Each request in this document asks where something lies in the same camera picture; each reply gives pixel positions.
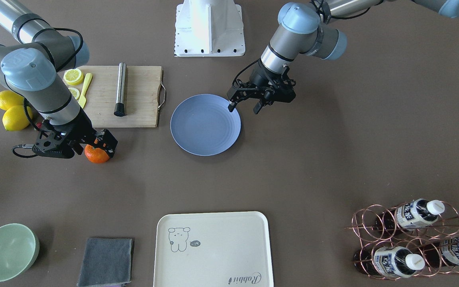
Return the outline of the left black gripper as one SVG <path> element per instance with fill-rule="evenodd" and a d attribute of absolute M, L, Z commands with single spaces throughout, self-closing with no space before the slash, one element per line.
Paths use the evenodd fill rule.
<path fill-rule="evenodd" d="M 240 80 L 240 75 L 255 64 L 257 67 L 254 68 L 249 80 L 247 82 Z M 265 105 L 292 102 L 296 97 L 294 91 L 296 81 L 288 77 L 289 70 L 288 64 L 283 64 L 279 68 L 279 73 L 275 73 L 267 69 L 261 60 L 255 60 L 247 65 L 237 73 L 227 92 L 228 111 L 233 112 L 237 103 L 250 98 L 259 100 L 253 107 L 254 114 L 259 114 Z"/>

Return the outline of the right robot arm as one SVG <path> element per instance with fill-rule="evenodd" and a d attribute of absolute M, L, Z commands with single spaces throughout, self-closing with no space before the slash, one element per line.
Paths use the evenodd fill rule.
<path fill-rule="evenodd" d="M 61 35 L 17 0 L 0 0 L 0 25 L 19 42 L 12 47 L 0 44 L 0 84 L 23 96 L 44 119 L 35 143 L 21 148 L 31 149 L 33 157 L 69 159 L 90 145 L 113 157 L 116 138 L 107 129 L 93 129 L 59 76 L 88 62 L 82 36 Z"/>

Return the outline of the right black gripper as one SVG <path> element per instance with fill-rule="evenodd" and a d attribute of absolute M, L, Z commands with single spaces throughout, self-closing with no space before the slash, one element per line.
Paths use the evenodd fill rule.
<path fill-rule="evenodd" d="M 96 132 L 84 111 L 65 125 L 53 125 L 50 120 L 44 120 L 41 127 L 43 130 L 31 148 L 38 156 L 69 159 L 75 153 L 82 154 L 84 144 L 103 149 L 113 158 L 118 144 L 108 129 Z"/>

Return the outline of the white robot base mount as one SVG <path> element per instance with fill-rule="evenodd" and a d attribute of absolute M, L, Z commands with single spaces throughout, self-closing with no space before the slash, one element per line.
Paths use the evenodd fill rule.
<path fill-rule="evenodd" d="M 242 7 L 233 0 L 185 0 L 176 7 L 176 57 L 237 57 L 246 51 Z"/>

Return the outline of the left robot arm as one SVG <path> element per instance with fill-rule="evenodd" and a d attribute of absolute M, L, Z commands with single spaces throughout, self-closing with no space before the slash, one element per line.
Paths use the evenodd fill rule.
<path fill-rule="evenodd" d="M 347 47 L 347 36 L 329 26 L 331 20 L 350 20 L 380 5 L 380 0 L 312 0 L 309 4 L 288 2 L 278 14 L 278 28 L 254 67 L 249 80 L 235 77 L 227 92 L 228 111 L 238 103 L 257 99 L 253 112 L 259 113 L 275 102 L 290 103 L 296 94 L 295 80 L 288 76 L 298 55 L 336 60 Z"/>

